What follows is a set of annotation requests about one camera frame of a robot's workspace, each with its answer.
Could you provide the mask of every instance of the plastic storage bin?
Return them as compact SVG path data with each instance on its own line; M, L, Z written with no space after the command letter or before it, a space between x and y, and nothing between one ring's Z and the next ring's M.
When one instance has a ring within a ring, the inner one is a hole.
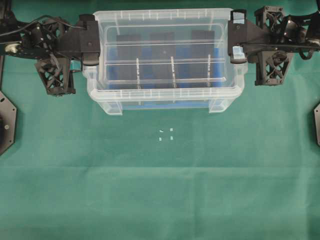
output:
M87 90L109 115L123 110L225 111L241 95L247 64L227 54L229 8L98 11L99 66Z

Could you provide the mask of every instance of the black cable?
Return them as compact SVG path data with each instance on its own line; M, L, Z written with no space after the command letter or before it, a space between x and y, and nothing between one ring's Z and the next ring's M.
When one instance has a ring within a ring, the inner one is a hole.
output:
M71 25L71 24L69 24L69 23L66 23L66 22L64 22L64 21L62 21L62 20L60 20L60 19L57 19L57 18L55 18L55 17L53 17L53 16L43 15L43 16L40 16L40 17L36 18L36 19L33 20L32 22L28 23L27 25L25 25L25 26L23 26L23 27L21 27L21 28L19 28L19 29L17 29L17 30L8 31L8 32L5 32L5 33L0 34L0 37L19 33L19 32L27 29L27 28L30 27L31 25L37 23L39 20L44 19L44 18L52 19L52 20L54 20L54 21L56 21L56 22L58 22L58 23L61 23L61 24L65 25L65 26L67 26L67 27L70 27L70 28L85 29L83 26L74 26L74 25Z
M243 43L240 43L240 45L255 45L255 46L271 47L271 48L296 48L296 49L320 50L320 46L292 45L292 44L266 44L266 43L243 42Z

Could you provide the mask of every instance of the green tablecloth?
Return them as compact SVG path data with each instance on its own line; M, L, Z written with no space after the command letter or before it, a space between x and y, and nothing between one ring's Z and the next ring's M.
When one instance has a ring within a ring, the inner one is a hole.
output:
M12 8L26 22L165 8L243 8L253 21L263 5L316 10L313 0L13 0ZM250 65L224 113L108 116L81 73L76 95L54 98L33 60L6 57L2 90L18 119L16 143L0 157L0 239L320 239L319 60L295 56L278 87L254 87Z

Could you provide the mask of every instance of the black metal bracket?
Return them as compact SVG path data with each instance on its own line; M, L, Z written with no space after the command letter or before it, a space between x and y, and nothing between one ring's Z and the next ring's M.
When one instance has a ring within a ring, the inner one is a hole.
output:
M99 64L99 27L94 15L80 15L75 25L48 15L21 22L9 10L3 16L0 55L37 60L35 68L48 95L76 93L71 61L85 66Z
M314 109L314 120L316 129L316 139L320 146L320 104Z
M0 91L0 155L15 142L17 108Z
M320 50L320 11L304 16L285 16L282 7L264 6L254 13L231 11L228 22L228 55L233 64L256 64L255 85L284 83L293 53L309 60Z

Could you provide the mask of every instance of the hexagonal black plate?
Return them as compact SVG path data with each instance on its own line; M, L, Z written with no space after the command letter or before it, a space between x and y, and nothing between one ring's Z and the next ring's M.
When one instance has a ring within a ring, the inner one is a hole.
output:
M0 116L3 119L3 142L0 145L0 155L15 142L17 108L0 91Z
M317 143L320 146L320 104L314 109Z

